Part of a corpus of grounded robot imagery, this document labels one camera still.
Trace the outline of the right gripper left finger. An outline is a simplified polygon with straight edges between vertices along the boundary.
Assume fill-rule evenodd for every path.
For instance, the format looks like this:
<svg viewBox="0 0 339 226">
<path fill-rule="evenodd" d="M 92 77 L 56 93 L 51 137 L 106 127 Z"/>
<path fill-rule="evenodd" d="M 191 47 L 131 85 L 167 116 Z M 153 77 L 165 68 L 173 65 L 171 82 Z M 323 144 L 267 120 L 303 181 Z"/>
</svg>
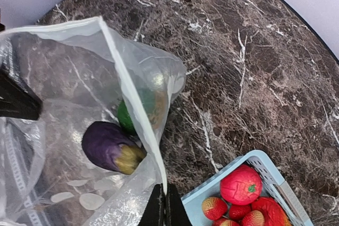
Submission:
<svg viewBox="0 0 339 226">
<path fill-rule="evenodd" d="M 156 184 L 148 200 L 138 226 L 163 226 L 165 218 L 165 194 L 162 184 Z"/>
</svg>

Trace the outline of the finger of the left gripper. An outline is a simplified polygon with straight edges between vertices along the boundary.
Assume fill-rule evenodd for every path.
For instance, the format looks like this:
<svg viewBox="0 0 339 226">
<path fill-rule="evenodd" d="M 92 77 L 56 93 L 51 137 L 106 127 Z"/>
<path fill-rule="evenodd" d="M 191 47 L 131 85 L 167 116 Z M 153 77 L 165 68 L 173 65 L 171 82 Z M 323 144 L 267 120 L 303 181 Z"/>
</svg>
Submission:
<svg viewBox="0 0 339 226">
<path fill-rule="evenodd" d="M 42 110 L 42 100 L 28 88 L 25 90 L 1 69 L 1 117 L 36 121 Z"/>
</svg>

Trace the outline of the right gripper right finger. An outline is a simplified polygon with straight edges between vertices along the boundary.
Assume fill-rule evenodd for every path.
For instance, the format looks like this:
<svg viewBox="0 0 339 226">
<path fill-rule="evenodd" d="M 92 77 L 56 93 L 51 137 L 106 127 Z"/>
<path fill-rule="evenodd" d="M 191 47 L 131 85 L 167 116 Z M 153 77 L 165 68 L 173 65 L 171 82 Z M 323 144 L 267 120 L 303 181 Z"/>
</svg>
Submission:
<svg viewBox="0 0 339 226">
<path fill-rule="evenodd" d="M 174 184 L 168 184 L 165 197 L 165 225 L 191 226 L 179 192 Z"/>
</svg>

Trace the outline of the purple toy eggplant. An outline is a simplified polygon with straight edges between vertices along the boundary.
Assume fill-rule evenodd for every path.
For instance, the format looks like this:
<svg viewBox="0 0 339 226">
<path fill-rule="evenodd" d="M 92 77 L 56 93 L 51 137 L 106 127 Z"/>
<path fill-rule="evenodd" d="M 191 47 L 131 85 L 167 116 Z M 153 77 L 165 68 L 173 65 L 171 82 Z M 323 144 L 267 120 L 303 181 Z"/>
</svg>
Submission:
<svg viewBox="0 0 339 226">
<path fill-rule="evenodd" d="M 110 122 L 93 122 L 83 134 L 81 145 L 94 165 L 125 175 L 131 175 L 146 157 L 142 148 Z"/>
</svg>

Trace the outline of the clear dotted zip bag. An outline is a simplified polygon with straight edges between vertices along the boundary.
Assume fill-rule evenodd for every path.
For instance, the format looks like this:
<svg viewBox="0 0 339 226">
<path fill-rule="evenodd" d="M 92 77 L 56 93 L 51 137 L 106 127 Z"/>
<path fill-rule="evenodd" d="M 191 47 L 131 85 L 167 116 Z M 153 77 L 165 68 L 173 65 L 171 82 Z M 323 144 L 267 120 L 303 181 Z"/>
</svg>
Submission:
<svg viewBox="0 0 339 226">
<path fill-rule="evenodd" d="M 138 225 L 156 184 L 167 194 L 159 143 L 186 67 L 164 50 L 122 37 L 100 17 L 1 32 L 1 69 L 42 100 L 39 118 L 1 117 L 1 225 Z M 138 89 L 164 91 L 153 130 Z M 94 165 L 82 150 L 95 121 L 120 127 L 124 100 L 146 152 L 131 175 Z"/>
</svg>

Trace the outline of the green toy lime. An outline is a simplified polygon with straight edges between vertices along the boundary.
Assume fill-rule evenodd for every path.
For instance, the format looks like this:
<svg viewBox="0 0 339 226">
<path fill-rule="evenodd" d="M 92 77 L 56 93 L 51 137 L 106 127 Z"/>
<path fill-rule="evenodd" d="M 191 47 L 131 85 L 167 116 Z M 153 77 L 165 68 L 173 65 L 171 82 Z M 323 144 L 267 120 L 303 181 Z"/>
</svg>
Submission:
<svg viewBox="0 0 339 226">
<path fill-rule="evenodd" d="M 137 110 L 143 110 L 152 126 L 153 130 L 156 130 L 160 127 L 163 122 L 163 118 L 167 109 L 167 95 L 164 91 L 152 91 L 146 88 L 138 89 L 138 95 L 142 103 L 142 107 L 137 107 L 136 110 L 133 110 L 133 115 L 135 119 L 135 113 Z M 124 100 L 122 100 L 118 106 L 117 110 L 117 119 L 119 121 L 120 127 L 124 132 L 129 135 L 136 135 L 137 131 L 132 121 L 132 114 L 129 113 L 127 105 Z"/>
</svg>

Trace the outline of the light blue plastic basket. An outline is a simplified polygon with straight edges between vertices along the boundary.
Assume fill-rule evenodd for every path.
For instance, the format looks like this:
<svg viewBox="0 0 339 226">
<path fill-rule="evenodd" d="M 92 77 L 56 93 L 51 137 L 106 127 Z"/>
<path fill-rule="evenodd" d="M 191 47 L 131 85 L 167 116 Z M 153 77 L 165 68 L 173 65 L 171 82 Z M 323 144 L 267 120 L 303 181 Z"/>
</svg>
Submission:
<svg viewBox="0 0 339 226">
<path fill-rule="evenodd" d="M 292 225 L 313 225 L 288 182 L 262 150 L 252 150 L 236 157 L 218 173 L 181 198 L 192 225 L 212 225 L 212 221 L 203 215 L 201 203 L 207 197 L 219 195 L 220 181 L 241 164 L 248 164 L 259 173 L 263 182 L 261 195 L 274 198 L 284 209 Z"/>
</svg>

